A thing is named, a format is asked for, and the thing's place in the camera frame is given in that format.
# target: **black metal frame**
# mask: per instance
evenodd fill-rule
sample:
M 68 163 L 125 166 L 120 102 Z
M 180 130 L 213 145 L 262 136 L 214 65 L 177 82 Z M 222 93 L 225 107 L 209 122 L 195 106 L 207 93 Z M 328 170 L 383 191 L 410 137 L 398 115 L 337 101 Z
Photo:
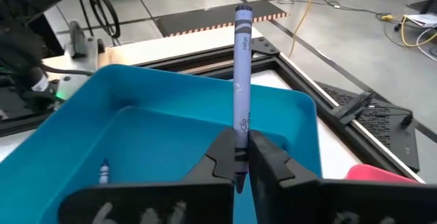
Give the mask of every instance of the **black metal frame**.
M 199 68 L 189 74 L 206 76 L 218 79 L 232 79 L 234 46 L 224 46 L 206 51 L 199 51 L 178 57 L 170 57 L 146 64 L 137 64 L 138 67 L 154 68 L 172 72 L 189 71 Z M 315 82 L 307 77 L 301 70 L 293 66 L 280 53 L 261 55 L 252 60 L 252 73 L 265 70 L 274 70 L 292 89 L 304 92 L 317 105 L 318 117 L 349 147 L 349 149 L 363 162 L 387 171 L 397 173 L 410 179 L 414 176 L 402 167 L 391 155 L 375 142 L 375 138 L 354 122 L 344 125 L 335 117 L 332 110 L 336 104 Z M 36 128 L 47 114 L 24 120 L 15 120 L 9 126 L 2 128 L 0 122 L 0 136 L 10 135 L 25 130 Z

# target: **blue crayon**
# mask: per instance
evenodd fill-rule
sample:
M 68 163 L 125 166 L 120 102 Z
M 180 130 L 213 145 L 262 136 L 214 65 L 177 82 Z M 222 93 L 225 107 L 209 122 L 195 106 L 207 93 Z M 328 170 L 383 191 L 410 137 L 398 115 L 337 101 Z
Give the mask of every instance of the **blue crayon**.
M 100 166 L 100 173 L 98 175 L 99 184 L 107 184 L 109 182 L 109 164 L 108 160 L 104 159 Z
M 247 175 L 248 140 L 251 116 L 252 8 L 239 5 L 235 13 L 234 43 L 234 130 L 236 145 L 236 189 L 243 191 Z

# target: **red object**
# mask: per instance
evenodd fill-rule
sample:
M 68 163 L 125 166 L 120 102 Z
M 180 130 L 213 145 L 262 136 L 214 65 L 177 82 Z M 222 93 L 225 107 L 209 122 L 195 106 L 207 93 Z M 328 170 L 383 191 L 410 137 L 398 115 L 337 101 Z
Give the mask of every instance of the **red object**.
M 377 167 L 370 165 L 355 165 L 350 168 L 346 180 L 370 180 L 378 182 L 409 182 L 418 183 L 415 180 L 399 176 L 395 173 L 391 173 Z

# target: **concrete floor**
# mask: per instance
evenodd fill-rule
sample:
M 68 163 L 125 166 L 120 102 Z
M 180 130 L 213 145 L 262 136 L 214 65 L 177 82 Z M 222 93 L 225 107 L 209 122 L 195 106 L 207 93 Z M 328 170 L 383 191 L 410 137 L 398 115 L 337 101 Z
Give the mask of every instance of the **concrete floor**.
M 150 17 L 139 0 L 110 0 L 114 5 L 122 22 L 140 20 L 137 23 L 122 25 L 120 42 L 142 41 L 160 38 L 162 35 L 150 20 Z M 390 12 L 394 15 L 412 13 L 405 5 L 420 0 L 335 0 L 341 5 L 363 8 L 375 12 Z M 241 0 L 143 0 L 152 16 L 162 16 L 192 10 L 213 8 L 221 5 L 240 3 Z M 272 0 L 272 4 L 291 14 L 280 18 L 277 22 L 294 31 L 306 3 L 279 4 Z M 56 7 L 46 12 L 54 31 L 67 30 L 67 21 L 78 20 L 85 26 L 85 20 L 77 0 L 63 0 Z M 89 3 L 85 0 L 91 18 L 91 25 L 98 25 L 91 14 Z M 270 22 L 255 23 L 257 28 L 276 47 L 285 53 L 290 51 L 292 39 L 286 33 Z M 386 31 L 396 42 L 400 41 L 400 34 L 393 32 L 394 25 L 388 25 Z M 407 40 L 415 42 L 420 30 L 407 29 Z M 106 45 L 112 44 L 108 36 L 101 29 L 95 34 L 102 38 Z M 313 5 L 302 24 L 298 36 L 311 45 L 328 59 L 361 80 L 370 88 L 377 91 L 387 100 L 414 111 L 414 116 L 422 124 L 437 132 L 437 106 L 435 99 L 437 92 L 437 63 L 428 59 L 418 49 L 399 47 L 384 36 L 384 23 L 375 19 L 373 14 L 365 12 L 347 12 L 334 8 Z M 59 34 L 63 43 L 66 34 Z M 339 74 L 319 57 L 296 43 L 292 55 L 295 61 L 311 78 L 329 85 L 334 85 L 353 92 L 361 89 Z M 437 182 L 437 144 L 417 131 L 421 172 L 419 175 L 428 182 Z

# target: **blue plastic bin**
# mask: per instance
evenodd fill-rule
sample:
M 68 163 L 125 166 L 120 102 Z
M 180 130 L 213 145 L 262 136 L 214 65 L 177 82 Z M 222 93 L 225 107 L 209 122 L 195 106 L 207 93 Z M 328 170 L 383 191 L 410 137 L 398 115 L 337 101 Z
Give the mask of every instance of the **blue plastic bin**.
M 112 65 L 99 70 L 0 164 L 0 223 L 54 224 L 62 199 L 98 183 L 180 180 L 225 126 L 230 81 Z M 315 105 L 305 94 L 253 85 L 251 125 L 321 176 Z M 249 179 L 234 223 L 256 223 Z

